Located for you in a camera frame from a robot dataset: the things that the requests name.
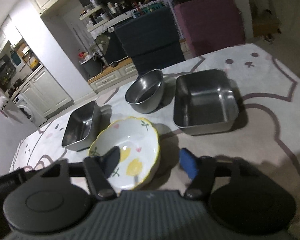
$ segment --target red object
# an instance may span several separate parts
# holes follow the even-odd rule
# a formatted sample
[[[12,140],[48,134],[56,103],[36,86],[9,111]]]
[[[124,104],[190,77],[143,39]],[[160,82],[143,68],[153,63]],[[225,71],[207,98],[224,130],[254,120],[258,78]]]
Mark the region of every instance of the red object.
[[[143,11],[141,11],[138,3],[136,1],[133,1],[134,5],[137,7],[138,12],[140,13],[140,15],[144,15]]]
[[[193,0],[174,9],[194,57],[245,43],[242,18],[233,0]]]
[[[80,53],[79,53],[79,57],[80,57],[80,58],[82,58],[83,55],[84,55],[84,52],[80,52]]]

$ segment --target drawer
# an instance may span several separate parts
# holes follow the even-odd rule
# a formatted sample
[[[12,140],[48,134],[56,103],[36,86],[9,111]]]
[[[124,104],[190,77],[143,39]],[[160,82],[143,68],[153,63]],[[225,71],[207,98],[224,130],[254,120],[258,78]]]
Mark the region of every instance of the drawer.
[[[119,68],[119,72],[122,76],[127,76],[131,74],[137,74],[137,69],[133,63],[130,63],[122,68]]]
[[[102,87],[105,87],[121,78],[121,75],[118,70],[109,73],[108,75],[96,80],[95,82],[91,83],[90,86],[93,90],[98,90]]]

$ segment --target shelf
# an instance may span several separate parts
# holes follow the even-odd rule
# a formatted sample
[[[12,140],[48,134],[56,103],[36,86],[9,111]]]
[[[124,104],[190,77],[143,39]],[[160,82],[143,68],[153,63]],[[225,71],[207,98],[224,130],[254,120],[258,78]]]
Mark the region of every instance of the shelf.
[[[98,10],[101,10],[102,8],[103,8],[102,5],[99,5],[99,6],[95,7],[95,8],[93,8],[91,11],[88,11],[87,13],[85,13],[84,15],[82,15],[79,19],[82,21],[83,19],[87,18],[91,14],[94,14]]]
[[[91,33],[93,39],[96,39],[97,35],[99,35],[99,33],[104,33],[108,28],[112,27],[113,25],[122,22],[126,19],[132,18],[132,14],[131,11],[127,11],[119,16],[117,16],[116,18],[111,19],[110,21],[108,21],[107,23],[103,24],[102,26],[98,27],[98,29],[94,29]]]
[[[109,19],[104,19],[101,22],[98,22],[97,24],[93,25],[91,28],[88,28],[88,32],[93,31],[94,29],[100,27],[101,25],[105,24],[108,21],[109,21]]]

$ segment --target ceramic bowl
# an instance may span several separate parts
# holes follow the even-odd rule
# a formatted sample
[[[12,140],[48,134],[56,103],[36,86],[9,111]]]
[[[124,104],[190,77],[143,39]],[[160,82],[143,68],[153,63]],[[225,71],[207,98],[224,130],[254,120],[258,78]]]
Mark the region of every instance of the ceramic bowl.
[[[117,193],[151,181],[159,166],[160,146],[149,120],[128,117],[112,123],[91,145],[89,156],[103,156],[113,146],[120,148],[120,162],[108,181]]]

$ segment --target round metal bowl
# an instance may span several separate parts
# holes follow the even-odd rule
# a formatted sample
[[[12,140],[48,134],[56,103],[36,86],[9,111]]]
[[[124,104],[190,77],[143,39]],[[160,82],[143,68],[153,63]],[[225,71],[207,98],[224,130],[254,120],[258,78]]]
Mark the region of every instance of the round metal bowl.
[[[141,76],[129,87],[125,99],[137,112],[148,114],[159,106],[163,90],[162,71],[154,69]]]

